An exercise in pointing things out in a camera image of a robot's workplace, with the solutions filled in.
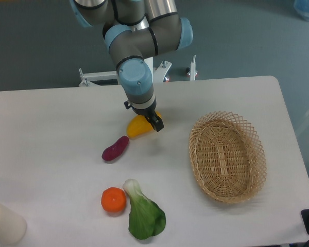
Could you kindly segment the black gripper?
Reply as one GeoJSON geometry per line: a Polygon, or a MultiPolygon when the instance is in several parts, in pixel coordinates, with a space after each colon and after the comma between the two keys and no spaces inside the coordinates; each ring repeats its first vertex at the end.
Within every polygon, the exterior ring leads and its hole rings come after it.
{"type": "Polygon", "coordinates": [[[136,114],[144,116],[156,132],[159,132],[164,128],[161,114],[155,112],[157,106],[155,99],[142,104],[133,103],[127,100],[124,102],[124,106],[126,109],[133,109],[136,114]]]}

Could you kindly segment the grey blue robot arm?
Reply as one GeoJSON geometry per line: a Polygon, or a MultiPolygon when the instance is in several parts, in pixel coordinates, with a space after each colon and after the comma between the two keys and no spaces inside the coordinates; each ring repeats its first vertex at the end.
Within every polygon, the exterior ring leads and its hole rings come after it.
{"type": "Polygon", "coordinates": [[[144,116],[155,131],[163,129],[145,59],[192,43],[192,26],[179,17],[175,1],[71,1],[70,5],[82,26],[104,24],[104,41],[128,98],[125,107],[144,116]]]}

